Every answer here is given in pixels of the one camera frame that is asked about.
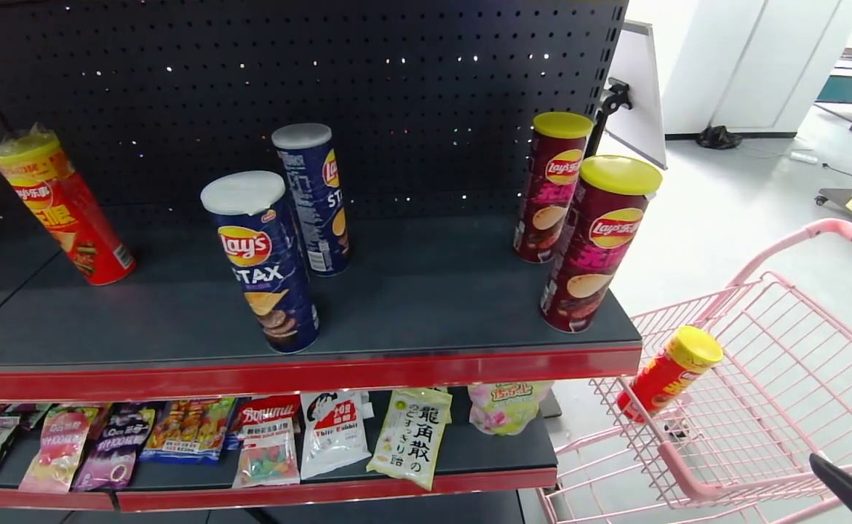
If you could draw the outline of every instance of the potato chip can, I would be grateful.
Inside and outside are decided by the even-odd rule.
[[[721,360],[722,347],[714,336],[692,325],[683,325],[632,379],[629,388],[645,411],[655,415]],[[633,421],[645,421],[625,391],[616,396],[616,407]]]
[[[134,271],[119,241],[52,130],[34,126],[0,143],[0,172],[91,285],[107,285]]]
[[[542,294],[549,325],[576,333],[591,324],[639,229],[648,196],[659,185],[661,173],[641,160],[602,155],[581,163],[581,181]]]
[[[345,271],[349,229],[332,130],[322,124],[293,124],[270,138],[290,182],[309,268],[326,277]]]
[[[211,182],[199,198],[267,343],[293,354],[319,337],[319,315],[286,190],[275,172],[249,170]]]
[[[540,264],[554,256],[593,127],[591,119],[575,113],[542,113],[533,119],[526,186],[513,234],[519,258]]]

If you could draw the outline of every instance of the red shelf edge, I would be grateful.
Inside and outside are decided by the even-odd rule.
[[[107,493],[30,493],[7,488],[0,488],[0,507],[114,511]]]
[[[275,507],[275,505],[336,503],[472,491],[510,491],[555,485],[556,468],[435,477],[432,491],[409,480],[381,478],[328,484],[267,485],[240,490],[122,491],[116,494],[123,512]]]
[[[635,374],[641,344],[576,351],[447,355],[202,368],[0,373],[0,402],[124,402],[199,396],[559,381]]]

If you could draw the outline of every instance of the cart handle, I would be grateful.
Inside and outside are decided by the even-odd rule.
[[[824,220],[808,223],[808,225],[804,226],[804,228],[801,228],[787,237],[773,243],[771,246],[768,246],[768,248],[765,248],[761,253],[758,253],[755,258],[749,260],[745,268],[737,273],[737,275],[729,281],[729,285],[726,287],[743,285],[743,283],[749,279],[749,276],[751,276],[752,273],[755,273],[756,269],[759,269],[759,266],[761,266],[765,260],[768,260],[769,256],[784,251],[793,245],[798,245],[798,243],[807,241],[807,239],[812,239],[821,233],[836,233],[844,239],[847,239],[849,242],[852,242],[852,222],[840,220],[838,218],[825,218]]]

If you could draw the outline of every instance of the blue chip can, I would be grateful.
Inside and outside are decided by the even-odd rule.
[[[275,172],[237,172],[202,190],[219,239],[267,343],[292,354],[319,336],[286,183]]]
[[[332,130],[322,124],[293,124],[276,130],[271,139],[290,182],[309,268],[322,276],[345,271],[349,229]]]

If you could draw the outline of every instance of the yellow plastic lid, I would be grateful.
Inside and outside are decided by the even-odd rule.
[[[14,165],[33,162],[50,156],[60,147],[60,140],[52,130],[32,132],[19,138],[3,140],[0,143],[0,165]]]
[[[586,116],[565,111],[554,111],[536,115],[533,119],[536,132],[552,138],[581,138],[590,136],[594,123]]]
[[[722,360],[722,347],[713,335],[692,325],[683,325],[674,332],[681,351],[690,355],[695,364],[708,368]]]
[[[618,195],[649,195],[661,186],[661,172],[648,162],[621,155],[590,156],[581,163],[581,178]]]

